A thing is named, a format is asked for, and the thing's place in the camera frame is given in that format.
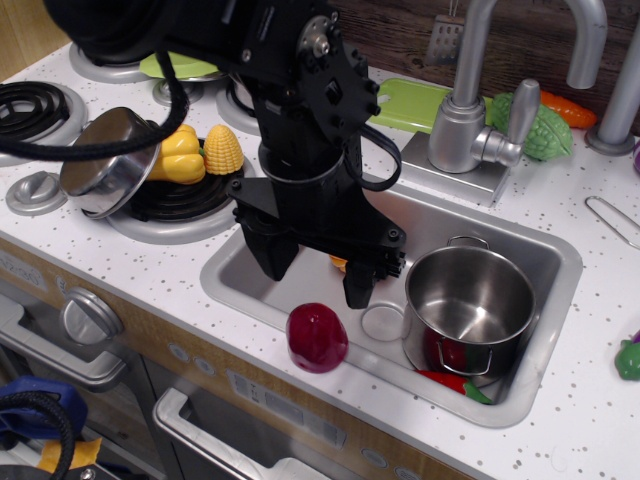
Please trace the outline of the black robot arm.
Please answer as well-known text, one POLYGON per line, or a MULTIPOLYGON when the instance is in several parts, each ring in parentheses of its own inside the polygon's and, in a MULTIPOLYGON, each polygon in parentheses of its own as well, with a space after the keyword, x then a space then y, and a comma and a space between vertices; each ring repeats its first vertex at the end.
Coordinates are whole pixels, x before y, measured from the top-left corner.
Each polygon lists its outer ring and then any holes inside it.
POLYGON ((375 284, 401 273, 405 232, 376 210, 361 143, 399 157, 370 127, 378 86, 348 46, 336 9, 324 1, 49 1, 52 20, 106 61, 155 53, 163 70, 179 53, 217 66, 249 92, 263 176, 228 193, 245 242, 263 272, 284 277, 301 247, 341 258, 347 305, 367 306, 375 284))

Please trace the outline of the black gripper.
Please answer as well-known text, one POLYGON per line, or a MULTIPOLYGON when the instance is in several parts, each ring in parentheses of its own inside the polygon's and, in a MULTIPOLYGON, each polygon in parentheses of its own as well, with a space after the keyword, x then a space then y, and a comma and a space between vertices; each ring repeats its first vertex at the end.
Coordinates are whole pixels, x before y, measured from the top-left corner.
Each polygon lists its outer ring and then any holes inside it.
POLYGON ((284 278, 301 245, 347 260, 347 305, 369 305, 378 279, 404 267, 404 231, 373 207, 362 178, 361 155, 345 153, 326 171, 305 175, 260 151, 261 178, 234 180, 236 221, 263 273, 284 278))

